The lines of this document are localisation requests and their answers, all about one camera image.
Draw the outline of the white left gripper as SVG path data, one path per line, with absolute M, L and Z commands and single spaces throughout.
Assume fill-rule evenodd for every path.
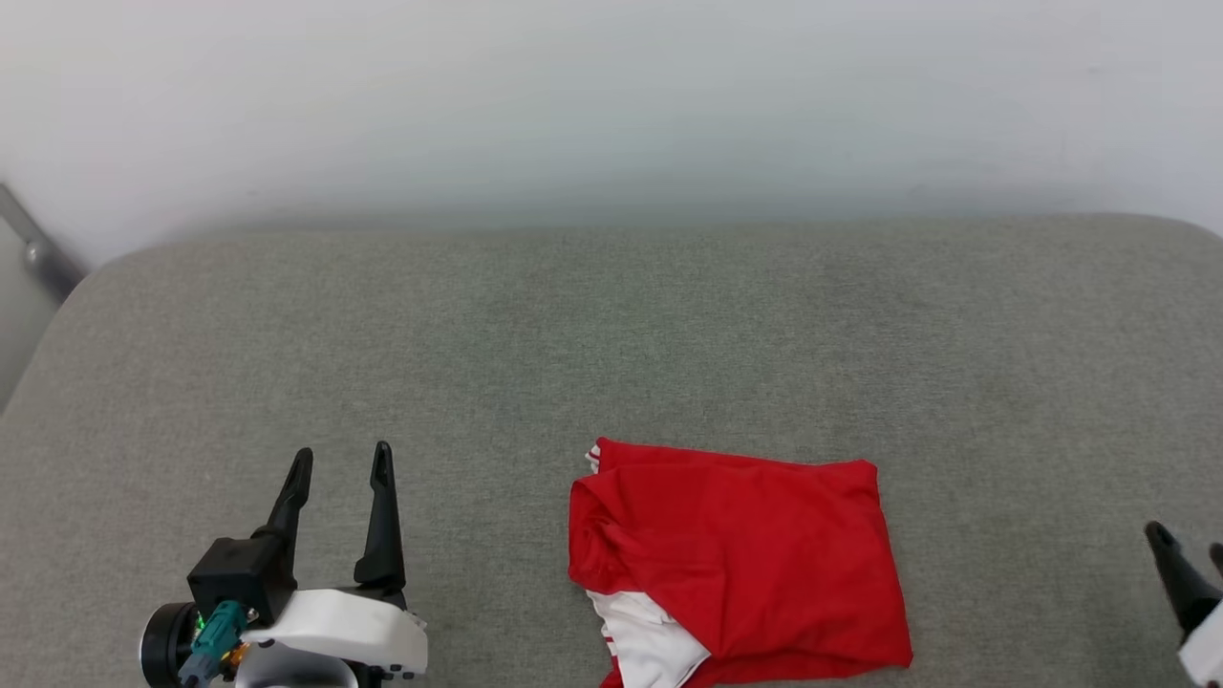
M 294 582 L 300 517 L 309 500 L 314 455 L 297 450 L 272 513 L 249 535 L 259 552 L 259 579 Z M 353 565 L 358 591 L 294 591 L 276 622 L 247 631 L 241 657 L 242 682 L 357 682 L 357 670 L 383 670 L 394 677 L 426 675 L 429 643 L 415 613 L 375 598 L 404 598 L 406 569 L 397 510 L 393 445 L 375 444 L 371 470 L 373 501 L 362 557 Z

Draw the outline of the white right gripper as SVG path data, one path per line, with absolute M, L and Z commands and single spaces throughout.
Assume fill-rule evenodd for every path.
M 1180 541 L 1166 525 L 1150 521 L 1144 533 L 1185 639 L 1177 653 L 1185 675 L 1199 688 L 1223 688 L 1223 591 L 1185 557 Z M 1210 544 L 1210 558 L 1223 576 L 1223 543 Z

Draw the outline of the red jersey with white trim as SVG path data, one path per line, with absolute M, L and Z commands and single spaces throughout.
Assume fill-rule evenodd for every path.
M 602 437 L 569 492 L 569 579 L 600 618 L 599 688 L 868 675 L 914 648 L 877 466 Z

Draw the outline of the grey metal pole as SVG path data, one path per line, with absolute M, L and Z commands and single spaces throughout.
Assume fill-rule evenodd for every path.
M 0 221 L 24 244 L 23 262 L 33 277 L 57 304 L 62 304 L 83 282 L 87 271 L 53 240 L 21 204 L 9 185 L 0 183 Z

